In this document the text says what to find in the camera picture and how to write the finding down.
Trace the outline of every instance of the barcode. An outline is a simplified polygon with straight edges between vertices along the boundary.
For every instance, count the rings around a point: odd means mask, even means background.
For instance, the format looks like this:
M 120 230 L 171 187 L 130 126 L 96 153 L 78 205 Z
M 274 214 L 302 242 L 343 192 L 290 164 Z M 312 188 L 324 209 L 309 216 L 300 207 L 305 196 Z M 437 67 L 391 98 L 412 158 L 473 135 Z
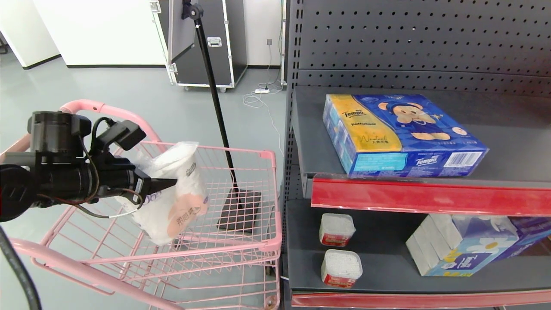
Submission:
M 482 152 L 453 153 L 447 160 L 444 168 L 470 167 L 474 165 Z

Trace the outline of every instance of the pink shopping cart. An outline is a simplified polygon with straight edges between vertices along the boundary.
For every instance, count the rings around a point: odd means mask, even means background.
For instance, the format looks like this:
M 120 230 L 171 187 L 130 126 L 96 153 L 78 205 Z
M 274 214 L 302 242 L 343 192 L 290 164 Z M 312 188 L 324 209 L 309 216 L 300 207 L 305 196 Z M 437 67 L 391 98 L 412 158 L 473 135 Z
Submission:
M 138 124 L 150 141 L 122 154 L 130 160 L 143 154 L 154 157 L 171 146 L 161 142 L 141 117 L 119 108 L 76 100 L 60 110 L 90 110 Z M 28 149 L 29 138 L 26 135 L 6 152 Z M 248 231 L 217 227 L 225 214 L 222 207 L 226 195 L 234 186 L 225 151 L 232 153 L 236 166 L 246 166 L 234 169 L 239 188 L 261 196 L 253 229 Z M 131 216 L 95 218 L 73 206 L 68 206 L 40 243 L 14 238 L 11 242 L 40 268 L 98 293 L 130 296 L 149 304 L 149 309 L 277 308 L 282 227 L 274 153 L 199 147 L 196 157 L 208 188 L 210 207 L 170 244 L 152 243 Z M 124 213 L 114 198 L 88 207 L 103 215 Z

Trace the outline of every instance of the shelf unit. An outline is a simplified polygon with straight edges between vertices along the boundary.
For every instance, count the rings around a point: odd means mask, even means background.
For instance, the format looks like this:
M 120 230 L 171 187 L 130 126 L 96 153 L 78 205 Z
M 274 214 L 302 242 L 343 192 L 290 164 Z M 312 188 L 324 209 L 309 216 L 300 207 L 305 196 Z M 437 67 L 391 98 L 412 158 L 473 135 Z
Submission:
M 490 148 L 466 178 L 349 180 L 322 122 L 326 94 L 395 89 L 296 86 L 291 117 L 303 195 L 318 207 L 481 215 L 551 215 L 551 98 L 442 90 L 420 93 Z
M 551 307 L 550 255 L 448 279 L 421 277 L 405 246 L 426 213 L 551 216 L 549 9 L 535 0 L 288 2 L 284 308 Z M 490 152 L 466 178 L 350 180 L 322 122 L 328 93 L 424 94 Z M 364 273 L 352 289 L 320 279 L 324 212 L 354 217 L 347 249 Z

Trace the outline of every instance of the light stand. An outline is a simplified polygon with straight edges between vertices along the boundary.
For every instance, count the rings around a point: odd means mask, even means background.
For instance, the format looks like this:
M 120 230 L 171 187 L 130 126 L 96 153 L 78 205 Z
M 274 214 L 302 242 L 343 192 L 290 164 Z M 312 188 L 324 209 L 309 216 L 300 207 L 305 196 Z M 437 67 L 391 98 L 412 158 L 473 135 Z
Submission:
M 182 0 L 182 2 L 182 19 L 191 18 L 195 23 L 195 31 L 199 39 L 199 46 L 201 47 L 205 69 L 207 70 L 210 94 L 212 95 L 214 110 L 216 111 L 216 118 L 218 120 L 218 127 L 220 128 L 220 134 L 222 136 L 222 143 L 225 148 L 229 148 L 228 134 L 226 133 L 226 126 L 222 116 L 222 108 L 220 107 L 220 99 L 218 98 L 218 90 L 216 88 L 216 82 L 214 81 L 212 63 L 210 62 L 208 52 L 207 36 L 205 35 L 203 22 L 201 21 L 201 18 L 203 17 L 203 9 L 199 4 L 191 4 L 190 0 Z M 233 187 L 224 202 L 224 207 L 222 209 L 220 219 L 218 220 L 218 228 L 252 233 L 256 220 L 256 214 L 260 208 L 261 193 L 257 191 L 239 189 L 237 179 L 235 177 L 234 162 L 231 159 L 231 153 L 226 150 L 225 154 L 226 160 L 228 161 L 228 167 L 230 169 Z

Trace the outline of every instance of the tissue package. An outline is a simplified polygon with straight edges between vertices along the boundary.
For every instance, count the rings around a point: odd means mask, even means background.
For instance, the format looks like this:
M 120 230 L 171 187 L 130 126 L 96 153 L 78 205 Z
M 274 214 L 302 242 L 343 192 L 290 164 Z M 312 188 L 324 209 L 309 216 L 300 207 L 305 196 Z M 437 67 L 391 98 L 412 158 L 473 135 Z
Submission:
M 471 276 L 517 241 L 505 216 L 430 214 L 406 246 L 422 276 Z
M 517 229 L 518 241 L 497 259 L 517 256 L 551 235 L 551 217 L 511 217 L 509 219 Z
M 323 122 L 349 177 L 468 175 L 488 151 L 422 95 L 327 95 Z

